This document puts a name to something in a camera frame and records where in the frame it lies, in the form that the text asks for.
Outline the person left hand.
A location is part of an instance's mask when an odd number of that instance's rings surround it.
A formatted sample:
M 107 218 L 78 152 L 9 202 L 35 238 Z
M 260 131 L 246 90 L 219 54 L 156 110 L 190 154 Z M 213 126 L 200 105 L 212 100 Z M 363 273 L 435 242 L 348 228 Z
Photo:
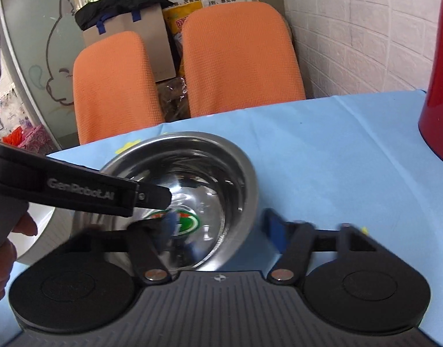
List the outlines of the person left hand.
M 38 228 L 35 221 L 26 212 L 13 228 L 12 232 L 31 237 L 38 234 Z M 5 296 L 5 287 L 10 279 L 16 258 L 17 252 L 15 246 L 11 241 L 6 240 L 0 247 L 0 301 Z

